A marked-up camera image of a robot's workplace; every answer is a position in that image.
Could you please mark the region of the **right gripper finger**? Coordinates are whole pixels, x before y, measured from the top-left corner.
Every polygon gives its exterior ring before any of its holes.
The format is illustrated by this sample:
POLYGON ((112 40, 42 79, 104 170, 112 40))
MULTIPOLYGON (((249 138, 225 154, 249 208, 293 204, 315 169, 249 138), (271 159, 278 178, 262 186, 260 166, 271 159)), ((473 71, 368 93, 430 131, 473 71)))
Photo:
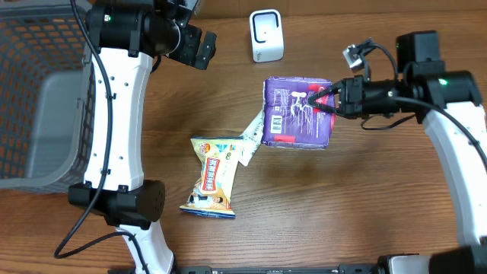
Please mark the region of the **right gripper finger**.
POLYGON ((336 96, 342 88, 341 82, 336 82, 329 87, 321 87, 307 99, 307 104, 311 107, 335 107, 336 96))
POLYGON ((315 109, 325 113, 338 114, 338 110, 335 107, 331 107, 327 104, 311 102, 310 105, 315 109))

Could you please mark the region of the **red purple liners pack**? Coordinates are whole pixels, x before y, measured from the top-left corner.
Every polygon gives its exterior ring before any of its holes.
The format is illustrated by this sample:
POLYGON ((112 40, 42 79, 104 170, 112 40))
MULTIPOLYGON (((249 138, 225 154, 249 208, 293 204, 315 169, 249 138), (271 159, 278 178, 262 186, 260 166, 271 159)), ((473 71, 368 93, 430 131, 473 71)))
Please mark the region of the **red purple liners pack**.
POLYGON ((262 143, 305 150, 327 148, 336 117, 312 107, 307 99, 331 84, 322 78, 267 78, 263 82, 262 143))

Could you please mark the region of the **white conditioner tube gold cap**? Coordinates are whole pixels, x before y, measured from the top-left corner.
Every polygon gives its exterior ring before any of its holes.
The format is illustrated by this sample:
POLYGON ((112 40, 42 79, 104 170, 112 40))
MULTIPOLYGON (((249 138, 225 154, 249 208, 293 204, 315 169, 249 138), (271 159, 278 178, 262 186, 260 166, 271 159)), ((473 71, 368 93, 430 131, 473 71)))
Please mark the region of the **white conditioner tube gold cap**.
POLYGON ((242 149, 239 162, 245 167, 250 163, 252 157, 261 145, 264 126, 263 118, 264 114, 263 110, 261 110, 240 135, 242 138, 242 149))

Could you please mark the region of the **cream snack bag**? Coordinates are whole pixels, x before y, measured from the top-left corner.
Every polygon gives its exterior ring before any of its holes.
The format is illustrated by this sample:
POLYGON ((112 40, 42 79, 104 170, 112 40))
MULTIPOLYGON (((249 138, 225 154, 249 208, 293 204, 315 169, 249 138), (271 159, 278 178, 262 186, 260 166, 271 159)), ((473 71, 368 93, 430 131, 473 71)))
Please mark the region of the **cream snack bag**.
POLYGON ((196 136, 191 138, 191 143, 202 169, 180 210, 209 218, 235 218, 231 208, 231 194, 243 139, 196 136))

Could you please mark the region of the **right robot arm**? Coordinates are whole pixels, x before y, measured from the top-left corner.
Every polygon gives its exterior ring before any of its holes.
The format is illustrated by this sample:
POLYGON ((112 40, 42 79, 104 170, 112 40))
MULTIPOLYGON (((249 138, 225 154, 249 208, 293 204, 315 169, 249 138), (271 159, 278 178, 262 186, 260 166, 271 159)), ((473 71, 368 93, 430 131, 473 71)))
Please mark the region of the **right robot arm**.
POLYGON ((449 72, 441 59, 438 32, 416 31, 396 38, 389 58, 393 79, 372 81, 366 55, 384 47, 367 39, 343 55, 353 72, 308 99, 311 107, 346 119, 408 113, 430 138, 454 205, 459 246, 422 256, 380 256, 369 273, 484 273, 486 271, 486 113, 475 78, 449 72))

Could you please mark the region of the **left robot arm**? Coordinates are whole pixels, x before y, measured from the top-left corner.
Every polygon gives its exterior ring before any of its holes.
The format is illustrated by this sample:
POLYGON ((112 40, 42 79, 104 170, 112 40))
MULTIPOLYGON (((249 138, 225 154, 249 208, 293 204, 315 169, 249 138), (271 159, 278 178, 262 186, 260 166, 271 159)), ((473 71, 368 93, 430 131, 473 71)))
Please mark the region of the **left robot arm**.
POLYGON ((98 1, 78 19, 94 69, 94 132, 84 178, 69 187, 68 200, 114 227, 136 273, 178 270, 160 223, 164 184, 142 170, 142 120, 148 79, 162 57, 204 70, 215 54, 215 34, 189 22, 198 4, 98 1))

